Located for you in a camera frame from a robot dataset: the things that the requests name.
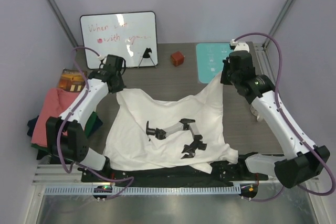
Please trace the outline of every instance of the red towel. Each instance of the red towel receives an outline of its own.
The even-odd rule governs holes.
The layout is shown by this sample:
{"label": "red towel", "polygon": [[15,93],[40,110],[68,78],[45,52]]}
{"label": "red towel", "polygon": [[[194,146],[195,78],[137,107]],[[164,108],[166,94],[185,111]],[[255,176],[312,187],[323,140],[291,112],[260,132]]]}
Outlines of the red towel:
{"label": "red towel", "polygon": [[50,89],[44,100],[32,139],[32,144],[47,147],[46,122],[49,117],[59,117],[77,98],[80,92],[67,92],[63,89]]}

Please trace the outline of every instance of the teal mat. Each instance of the teal mat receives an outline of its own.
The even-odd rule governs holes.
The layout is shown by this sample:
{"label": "teal mat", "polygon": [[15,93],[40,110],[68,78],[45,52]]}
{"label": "teal mat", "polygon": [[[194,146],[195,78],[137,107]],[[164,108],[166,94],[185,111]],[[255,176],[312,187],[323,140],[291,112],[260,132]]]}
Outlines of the teal mat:
{"label": "teal mat", "polygon": [[223,70],[223,60],[232,52],[229,43],[199,43],[196,45],[198,79],[209,83]]}

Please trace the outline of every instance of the white cloth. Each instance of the white cloth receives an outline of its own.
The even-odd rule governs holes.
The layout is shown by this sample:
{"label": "white cloth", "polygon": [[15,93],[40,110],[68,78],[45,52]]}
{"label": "white cloth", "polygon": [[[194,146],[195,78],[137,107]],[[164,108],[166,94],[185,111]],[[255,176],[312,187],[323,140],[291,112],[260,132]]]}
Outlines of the white cloth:
{"label": "white cloth", "polygon": [[[211,173],[210,163],[227,160],[237,163],[238,152],[225,144],[223,137],[223,85],[219,73],[199,94],[176,102],[153,100],[141,89],[124,89],[117,93],[118,115],[107,137],[104,155],[117,170],[147,170],[190,165]],[[194,158],[181,159],[185,144],[193,139],[190,131],[179,131],[164,140],[147,136],[150,128],[164,129],[182,118],[195,119],[207,144],[196,150]]]}

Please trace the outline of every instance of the small easel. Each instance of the small easel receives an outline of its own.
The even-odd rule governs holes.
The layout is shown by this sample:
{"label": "small easel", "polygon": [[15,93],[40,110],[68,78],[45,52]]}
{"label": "small easel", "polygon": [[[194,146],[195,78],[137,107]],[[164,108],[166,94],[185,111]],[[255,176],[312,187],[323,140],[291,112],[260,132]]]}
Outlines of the small easel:
{"label": "small easel", "polygon": [[138,65],[138,68],[139,68],[139,66],[140,66],[140,64],[141,64],[141,62],[142,62],[143,59],[151,59],[151,61],[153,62],[153,65],[156,67],[154,61],[153,61],[152,58],[151,58],[151,55],[149,54],[150,52],[152,52],[152,50],[151,50],[150,48],[146,48],[145,52],[144,52],[143,55],[142,55],[142,58],[141,58],[141,60],[140,60],[140,63],[139,63],[139,65]]}

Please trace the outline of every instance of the red box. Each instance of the red box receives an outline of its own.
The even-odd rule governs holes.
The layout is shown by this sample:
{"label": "red box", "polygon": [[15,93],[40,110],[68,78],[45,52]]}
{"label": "red box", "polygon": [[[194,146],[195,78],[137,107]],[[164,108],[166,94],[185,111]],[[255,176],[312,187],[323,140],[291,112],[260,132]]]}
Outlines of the red box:
{"label": "red box", "polygon": [[177,51],[172,55],[170,55],[170,61],[174,66],[177,67],[178,65],[181,65],[184,62],[184,55],[180,51]]}

